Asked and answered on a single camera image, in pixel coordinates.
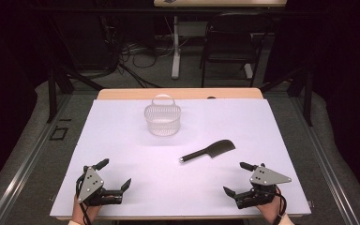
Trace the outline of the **white desk leg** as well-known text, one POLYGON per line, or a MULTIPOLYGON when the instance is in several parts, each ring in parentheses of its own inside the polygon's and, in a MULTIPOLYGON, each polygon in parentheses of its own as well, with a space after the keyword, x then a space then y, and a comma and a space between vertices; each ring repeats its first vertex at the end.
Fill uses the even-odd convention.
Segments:
POLYGON ((172 60, 172 78, 177 80, 180 74, 180 49, 179 49, 179 31, 178 17, 173 17, 173 60, 172 60))

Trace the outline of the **black chair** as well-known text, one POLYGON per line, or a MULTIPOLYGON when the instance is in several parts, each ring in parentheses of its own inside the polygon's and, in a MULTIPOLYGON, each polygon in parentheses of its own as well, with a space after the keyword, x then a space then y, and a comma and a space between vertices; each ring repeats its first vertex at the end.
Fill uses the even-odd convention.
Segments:
POLYGON ((241 69, 251 66, 249 85, 255 81, 263 44, 274 25, 265 13, 223 12, 213 16, 205 27, 200 69, 204 87, 206 64, 237 64, 241 69))

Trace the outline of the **white plastic basket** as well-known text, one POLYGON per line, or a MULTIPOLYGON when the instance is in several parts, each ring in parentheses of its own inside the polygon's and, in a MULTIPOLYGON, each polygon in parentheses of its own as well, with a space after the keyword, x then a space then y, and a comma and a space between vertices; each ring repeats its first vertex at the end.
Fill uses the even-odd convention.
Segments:
POLYGON ((166 94, 152 98, 151 104, 144 109, 144 119, 148 131, 159 137, 176 134, 180 129, 181 108, 166 94))

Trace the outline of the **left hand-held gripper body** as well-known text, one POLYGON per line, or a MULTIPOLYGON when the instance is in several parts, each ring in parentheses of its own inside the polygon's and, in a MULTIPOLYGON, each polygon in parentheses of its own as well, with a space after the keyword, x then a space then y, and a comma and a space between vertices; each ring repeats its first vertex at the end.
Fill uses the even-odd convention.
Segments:
POLYGON ((103 187, 105 182, 98 175, 99 170, 99 166, 90 166, 84 168, 84 173, 77 182, 77 202, 83 203, 86 206, 121 204, 123 199, 123 191, 105 189, 103 187))

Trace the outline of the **person's left hand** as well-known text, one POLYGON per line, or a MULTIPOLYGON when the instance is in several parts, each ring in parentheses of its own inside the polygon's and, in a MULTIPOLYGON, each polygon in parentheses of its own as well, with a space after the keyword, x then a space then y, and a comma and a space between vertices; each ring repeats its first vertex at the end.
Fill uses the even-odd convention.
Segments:
POLYGON ((82 225, 92 225, 102 206, 86 206, 84 203, 79 203, 78 198, 74 197, 72 209, 72 221, 82 225))

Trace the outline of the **black metal frame post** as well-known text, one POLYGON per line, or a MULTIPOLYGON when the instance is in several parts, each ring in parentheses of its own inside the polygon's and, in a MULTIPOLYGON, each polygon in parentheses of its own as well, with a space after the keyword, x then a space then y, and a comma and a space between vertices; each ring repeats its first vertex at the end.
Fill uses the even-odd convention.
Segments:
POLYGON ((49 118, 47 122, 51 123, 57 115, 56 87, 59 87, 59 89, 66 95, 71 94, 74 91, 74 87, 68 77, 68 74, 62 68, 52 67, 48 75, 49 118))
POLYGON ((303 117, 307 124, 312 127, 311 102, 313 89, 313 71, 311 69, 305 67, 296 68, 290 73, 278 77, 272 82, 264 84, 262 87, 260 87, 260 90, 262 93, 265 93, 289 79, 292 79, 291 84, 287 89, 289 97, 299 97, 301 91, 304 91, 303 117))

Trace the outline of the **person's right hand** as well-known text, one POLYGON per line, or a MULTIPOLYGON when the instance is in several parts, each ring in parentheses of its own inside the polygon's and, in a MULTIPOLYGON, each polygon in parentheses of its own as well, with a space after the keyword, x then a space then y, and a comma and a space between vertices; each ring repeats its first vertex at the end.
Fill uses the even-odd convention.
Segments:
POLYGON ((284 203, 277 192, 270 203, 257 205, 258 210, 270 225, 274 225, 277 216, 282 212, 284 203))

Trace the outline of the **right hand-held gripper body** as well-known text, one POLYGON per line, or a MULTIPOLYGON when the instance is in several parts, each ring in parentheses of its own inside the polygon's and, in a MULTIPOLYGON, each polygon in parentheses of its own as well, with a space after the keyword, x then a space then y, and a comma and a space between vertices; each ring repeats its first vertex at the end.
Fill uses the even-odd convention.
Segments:
POLYGON ((237 194, 235 198, 239 209, 270 203, 277 193, 278 184, 290 183, 291 177, 275 172, 265 167, 262 163, 252 172, 249 182, 252 185, 250 191, 237 194))

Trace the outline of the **light wooden desk top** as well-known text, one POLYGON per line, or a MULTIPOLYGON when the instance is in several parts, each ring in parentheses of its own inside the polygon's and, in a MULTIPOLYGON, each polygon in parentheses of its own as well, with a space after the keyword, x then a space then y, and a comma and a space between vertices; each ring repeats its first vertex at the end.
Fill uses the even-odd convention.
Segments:
POLYGON ((162 8, 240 8, 284 7, 288 0, 154 0, 155 7, 162 8))

